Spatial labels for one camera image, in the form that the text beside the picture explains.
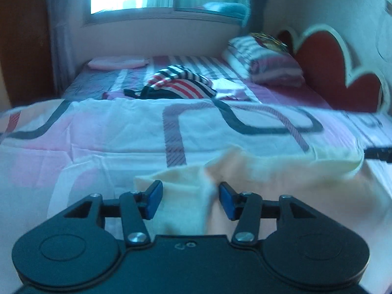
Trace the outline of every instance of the bed sheet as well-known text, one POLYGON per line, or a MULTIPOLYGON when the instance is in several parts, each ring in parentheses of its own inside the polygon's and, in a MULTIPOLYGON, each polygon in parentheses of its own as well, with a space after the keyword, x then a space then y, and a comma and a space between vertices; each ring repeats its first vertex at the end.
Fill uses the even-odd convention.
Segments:
POLYGON ((132 70, 97 71, 87 66, 62 96, 64 99, 81 101, 87 98, 112 99, 125 97, 122 89, 141 89, 148 78, 171 64, 181 64, 211 80, 225 78, 246 86, 251 101, 264 104, 310 106, 330 109, 327 102, 307 85, 301 87, 256 85, 244 80, 221 58, 197 56, 155 56, 145 67, 132 70))
MULTIPOLYGON (((391 138, 388 115, 250 102, 59 99, 13 110, 0 118, 0 288, 11 293, 20 284, 10 255, 17 238, 90 193, 116 198, 134 190, 135 176, 206 163, 230 145, 278 156, 304 154, 311 146, 354 149, 358 141, 392 145, 391 138)), ((361 170, 390 200, 391 167, 367 161, 361 170)), ((118 223, 108 220, 106 228, 118 236, 118 223)), ((376 256, 371 264, 391 256, 376 256)), ((363 282, 372 294, 384 294, 389 272, 365 274, 363 282)))

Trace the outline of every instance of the bed headboard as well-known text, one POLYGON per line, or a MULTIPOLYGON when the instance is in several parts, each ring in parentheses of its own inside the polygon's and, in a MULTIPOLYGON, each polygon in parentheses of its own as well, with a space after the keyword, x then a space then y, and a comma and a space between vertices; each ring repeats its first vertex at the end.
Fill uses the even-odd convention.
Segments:
POLYGON ((301 66, 307 85, 333 109, 389 111, 391 94, 383 74, 363 66, 353 69, 347 45, 332 27, 314 25, 300 37, 285 28, 278 38, 301 66))

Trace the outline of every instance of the striped bed sheet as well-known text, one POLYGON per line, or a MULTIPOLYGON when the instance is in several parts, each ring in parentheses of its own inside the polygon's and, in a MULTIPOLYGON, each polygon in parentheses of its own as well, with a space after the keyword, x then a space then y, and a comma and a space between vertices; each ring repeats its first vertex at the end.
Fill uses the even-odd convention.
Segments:
POLYGON ((325 100, 307 85, 301 87, 261 86, 244 80, 222 58, 206 56, 154 56, 144 67, 113 71, 91 70, 85 66, 74 82, 64 92, 62 98, 82 101, 87 98, 102 99, 104 93, 113 97, 123 97, 122 90, 140 90, 158 70, 169 65, 184 65, 195 73, 211 80, 225 78, 246 86, 250 101, 287 106, 309 106, 330 109, 325 100))

